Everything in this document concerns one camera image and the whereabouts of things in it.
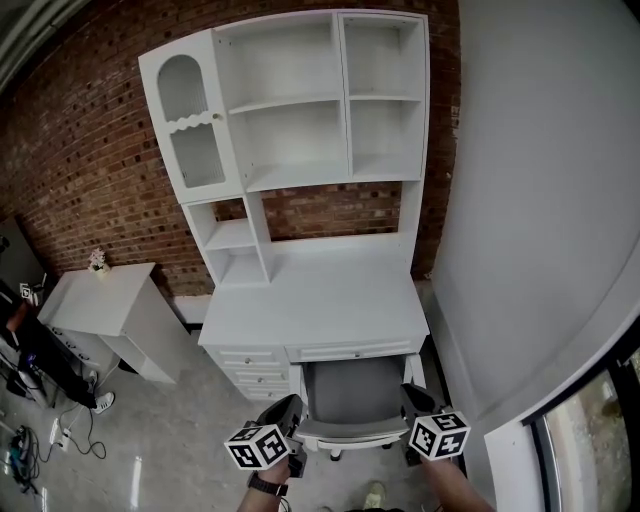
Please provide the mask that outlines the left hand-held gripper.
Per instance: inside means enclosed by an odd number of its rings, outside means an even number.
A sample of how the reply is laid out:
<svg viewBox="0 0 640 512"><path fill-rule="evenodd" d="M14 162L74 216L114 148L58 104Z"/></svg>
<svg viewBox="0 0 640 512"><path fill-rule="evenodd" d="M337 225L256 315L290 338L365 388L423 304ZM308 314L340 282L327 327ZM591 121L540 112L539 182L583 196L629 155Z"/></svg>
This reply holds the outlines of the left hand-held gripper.
<svg viewBox="0 0 640 512"><path fill-rule="evenodd" d="M267 470L287 459L290 476L301 478L306 452L294 436L302 415L302 399L297 394L290 394L271 404L256 420L247 421L224 442L224 446L240 470Z"/></svg>

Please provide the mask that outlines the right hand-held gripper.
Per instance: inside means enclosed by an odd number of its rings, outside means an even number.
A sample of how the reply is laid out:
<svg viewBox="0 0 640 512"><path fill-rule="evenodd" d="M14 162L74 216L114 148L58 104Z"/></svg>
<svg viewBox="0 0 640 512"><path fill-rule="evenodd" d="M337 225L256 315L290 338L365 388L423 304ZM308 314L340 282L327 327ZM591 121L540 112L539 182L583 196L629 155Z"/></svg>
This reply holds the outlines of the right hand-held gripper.
<svg viewBox="0 0 640 512"><path fill-rule="evenodd" d="M433 414L416 408L440 408L441 399L426 388L413 383L403 383L401 416L409 428L405 459L409 466L417 466L423 459L438 461L462 454L471 427L459 411Z"/></svg>

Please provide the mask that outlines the white grey-seated chair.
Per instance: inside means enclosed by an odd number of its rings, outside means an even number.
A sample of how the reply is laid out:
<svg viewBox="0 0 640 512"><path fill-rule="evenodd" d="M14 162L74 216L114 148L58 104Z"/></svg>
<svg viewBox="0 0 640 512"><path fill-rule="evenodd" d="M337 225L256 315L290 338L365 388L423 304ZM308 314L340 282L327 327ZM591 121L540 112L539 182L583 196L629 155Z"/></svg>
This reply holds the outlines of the white grey-seated chair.
<svg viewBox="0 0 640 512"><path fill-rule="evenodd" d="M295 438L333 461L346 451L388 450L399 442L408 432L401 386L426 386L417 354L293 364L289 384L303 402Z"/></svg>

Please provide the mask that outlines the person's left forearm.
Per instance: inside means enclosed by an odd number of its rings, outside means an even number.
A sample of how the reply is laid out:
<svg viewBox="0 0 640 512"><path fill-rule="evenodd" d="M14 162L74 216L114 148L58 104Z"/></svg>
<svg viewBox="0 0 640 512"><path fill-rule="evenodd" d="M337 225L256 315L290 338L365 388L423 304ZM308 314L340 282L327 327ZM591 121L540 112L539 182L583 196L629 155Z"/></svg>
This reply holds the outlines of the person's left forearm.
<svg viewBox="0 0 640 512"><path fill-rule="evenodd" d="M237 512L280 512L282 498L254 488L249 488Z"/></svg>

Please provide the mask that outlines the person's right forearm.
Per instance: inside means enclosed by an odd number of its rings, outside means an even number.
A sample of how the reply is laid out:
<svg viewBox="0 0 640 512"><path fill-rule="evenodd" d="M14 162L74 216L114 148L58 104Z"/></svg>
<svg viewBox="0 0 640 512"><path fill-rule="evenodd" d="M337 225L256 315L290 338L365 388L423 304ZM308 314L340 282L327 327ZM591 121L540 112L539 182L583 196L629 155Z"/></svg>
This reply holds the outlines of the person's right forearm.
<svg viewBox="0 0 640 512"><path fill-rule="evenodd" d="M495 512L449 459L421 459L421 466L443 512Z"/></svg>

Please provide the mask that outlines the person's left hand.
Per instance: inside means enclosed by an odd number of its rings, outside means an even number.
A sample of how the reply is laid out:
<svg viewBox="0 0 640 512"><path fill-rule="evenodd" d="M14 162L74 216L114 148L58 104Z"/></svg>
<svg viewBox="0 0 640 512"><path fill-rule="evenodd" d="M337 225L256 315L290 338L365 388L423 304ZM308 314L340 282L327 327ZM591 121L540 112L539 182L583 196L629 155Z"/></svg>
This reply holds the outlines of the person's left hand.
<svg viewBox="0 0 640 512"><path fill-rule="evenodd" d="M257 475L262 481L277 485L284 485L290 477L288 460L282 459L269 469L259 471Z"/></svg>

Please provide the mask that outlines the black wristwatch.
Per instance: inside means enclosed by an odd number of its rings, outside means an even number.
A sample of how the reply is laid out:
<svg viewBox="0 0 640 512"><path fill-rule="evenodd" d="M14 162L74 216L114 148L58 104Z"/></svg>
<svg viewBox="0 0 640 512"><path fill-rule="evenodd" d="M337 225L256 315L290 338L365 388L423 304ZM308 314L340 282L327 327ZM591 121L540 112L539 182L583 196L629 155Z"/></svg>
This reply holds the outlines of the black wristwatch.
<svg viewBox="0 0 640 512"><path fill-rule="evenodd" d="M272 483L263 480L257 472L251 474L247 486L249 489L280 498L285 497L289 489L287 484Z"/></svg>

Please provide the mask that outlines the white desk with hutch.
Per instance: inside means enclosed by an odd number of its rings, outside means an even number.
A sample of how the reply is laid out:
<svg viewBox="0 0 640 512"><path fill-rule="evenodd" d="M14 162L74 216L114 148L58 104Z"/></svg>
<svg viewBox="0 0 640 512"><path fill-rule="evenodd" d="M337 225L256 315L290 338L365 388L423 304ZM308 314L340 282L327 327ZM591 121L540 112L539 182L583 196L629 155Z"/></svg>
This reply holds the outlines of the white desk with hutch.
<svg viewBox="0 0 640 512"><path fill-rule="evenodd" d="M199 338L252 400L304 363L416 356L429 131L424 15L323 9L203 30L139 59L174 193L214 281ZM395 183L389 233L279 241L263 196Z"/></svg>

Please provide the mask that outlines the person's right shoe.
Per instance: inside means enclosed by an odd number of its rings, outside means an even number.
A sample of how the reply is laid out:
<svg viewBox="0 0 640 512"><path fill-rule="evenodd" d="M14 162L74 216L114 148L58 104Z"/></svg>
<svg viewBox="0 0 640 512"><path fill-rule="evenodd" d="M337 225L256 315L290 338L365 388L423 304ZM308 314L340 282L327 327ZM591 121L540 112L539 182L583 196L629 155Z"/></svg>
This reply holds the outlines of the person's right shoe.
<svg viewBox="0 0 640 512"><path fill-rule="evenodd" d="M374 481L367 492L363 503L363 509L382 509L385 501L386 490L379 481Z"/></svg>

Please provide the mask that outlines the black framed window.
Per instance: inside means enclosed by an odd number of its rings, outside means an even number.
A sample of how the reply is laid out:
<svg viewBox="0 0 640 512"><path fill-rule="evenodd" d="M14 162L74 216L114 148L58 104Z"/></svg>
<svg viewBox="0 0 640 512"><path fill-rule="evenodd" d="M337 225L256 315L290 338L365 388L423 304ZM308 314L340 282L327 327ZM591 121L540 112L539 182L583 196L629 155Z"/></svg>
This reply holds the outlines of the black framed window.
<svg viewBox="0 0 640 512"><path fill-rule="evenodd" d="M524 424L544 512L640 512L640 347L614 351Z"/></svg>

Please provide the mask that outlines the white side cabinet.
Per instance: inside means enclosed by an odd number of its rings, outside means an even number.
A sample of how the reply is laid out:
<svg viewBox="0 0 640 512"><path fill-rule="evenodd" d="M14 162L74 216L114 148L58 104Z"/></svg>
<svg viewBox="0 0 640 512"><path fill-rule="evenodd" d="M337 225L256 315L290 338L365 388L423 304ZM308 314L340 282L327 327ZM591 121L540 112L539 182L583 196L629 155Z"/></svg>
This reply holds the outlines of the white side cabinet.
<svg viewBox="0 0 640 512"><path fill-rule="evenodd" d="M67 272L38 319L90 369L106 373L123 361L147 381L175 384L189 334L151 279L154 266Z"/></svg>

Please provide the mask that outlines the white low wall panel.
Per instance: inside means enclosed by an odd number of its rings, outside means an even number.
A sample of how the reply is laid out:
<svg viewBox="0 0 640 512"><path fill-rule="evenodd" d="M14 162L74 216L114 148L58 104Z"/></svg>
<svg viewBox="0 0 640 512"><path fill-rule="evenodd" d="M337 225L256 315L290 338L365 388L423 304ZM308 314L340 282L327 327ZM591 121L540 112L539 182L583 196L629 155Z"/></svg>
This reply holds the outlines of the white low wall panel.
<svg viewBox="0 0 640 512"><path fill-rule="evenodd" d="M176 296L169 305L188 331L202 328L211 300L210 295Z"/></svg>

